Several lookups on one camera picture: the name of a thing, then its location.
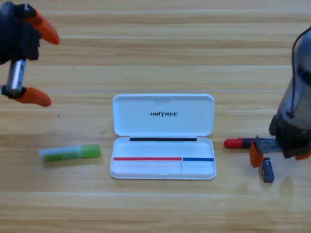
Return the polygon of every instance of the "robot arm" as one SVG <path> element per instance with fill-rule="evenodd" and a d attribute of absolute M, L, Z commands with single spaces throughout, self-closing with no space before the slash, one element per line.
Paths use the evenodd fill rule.
<path fill-rule="evenodd" d="M 293 78 L 274 115 L 269 131 L 276 141 L 263 143 L 259 137 L 252 142 L 250 160 L 261 166 L 263 154 L 283 152 L 285 158 L 297 160 L 311 155 L 311 28 L 295 41 L 292 52 Z M 300 40 L 296 50 L 295 44 Z"/>
<path fill-rule="evenodd" d="M 11 60 L 7 84 L 0 93 L 21 103 L 47 107 L 49 96 L 31 87 L 23 87 L 26 60 L 39 58 L 40 39 L 59 44 L 54 27 L 29 4 L 2 4 L 0 12 L 0 65 Z"/>

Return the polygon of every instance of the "red line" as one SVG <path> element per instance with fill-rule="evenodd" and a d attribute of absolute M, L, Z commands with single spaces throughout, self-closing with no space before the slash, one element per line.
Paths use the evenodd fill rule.
<path fill-rule="evenodd" d="M 136 161 L 150 161 L 150 160 L 162 160 L 162 161 L 181 161 L 181 158 L 179 157 L 165 157 L 165 158 L 159 158 L 159 157 L 115 157 L 114 160 L 136 160 Z"/>

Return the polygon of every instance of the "open white case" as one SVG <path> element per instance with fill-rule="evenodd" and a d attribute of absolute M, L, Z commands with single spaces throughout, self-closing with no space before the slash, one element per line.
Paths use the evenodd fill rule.
<path fill-rule="evenodd" d="M 110 174 L 118 179 L 216 176 L 214 98 L 208 94 L 121 94 L 112 100 L 115 133 Z"/>

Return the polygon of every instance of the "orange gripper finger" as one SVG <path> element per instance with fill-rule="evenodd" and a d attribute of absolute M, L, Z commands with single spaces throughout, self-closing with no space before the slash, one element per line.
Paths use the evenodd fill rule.
<path fill-rule="evenodd" d="M 33 104 L 38 104 L 42 107 L 48 107 L 52 104 L 52 101 L 50 97 L 45 94 L 44 92 L 32 88 L 32 87 L 27 87 L 26 92 L 24 95 L 20 98 L 14 99 L 20 103 L 33 103 Z"/>
<path fill-rule="evenodd" d="M 26 18 L 25 21 L 33 25 L 38 31 L 42 33 L 42 38 L 52 44 L 59 44 L 59 35 L 55 28 L 44 18 L 37 10 L 36 16 Z"/>
<path fill-rule="evenodd" d="M 249 158 L 251 160 L 251 165 L 254 168 L 261 166 L 264 159 L 263 154 L 257 150 L 254 141 L 252 141 L 252 145 L 249 150 Z"/>

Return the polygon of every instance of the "red marker cap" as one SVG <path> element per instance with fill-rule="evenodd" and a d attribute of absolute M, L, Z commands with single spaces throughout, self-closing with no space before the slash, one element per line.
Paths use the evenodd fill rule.
<path fill-rule="evenodd" d="M 240 137 L 238 139 L 226 139 L 224 145 L 226 148 L 239 149 L 243 148 L 243 141 Z"/>

